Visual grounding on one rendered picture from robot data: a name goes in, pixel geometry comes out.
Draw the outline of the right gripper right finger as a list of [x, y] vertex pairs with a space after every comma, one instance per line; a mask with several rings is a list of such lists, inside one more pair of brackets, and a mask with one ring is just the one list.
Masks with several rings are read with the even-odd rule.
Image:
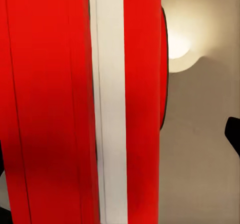
[[229, 117], [224, 134], [240, 156], [240, 118]]

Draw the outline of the radio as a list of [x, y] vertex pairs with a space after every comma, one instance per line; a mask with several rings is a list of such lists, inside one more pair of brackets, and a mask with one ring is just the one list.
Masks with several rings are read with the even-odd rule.
[[0, 0], [13, 224], [158, 224], [162, 0]]

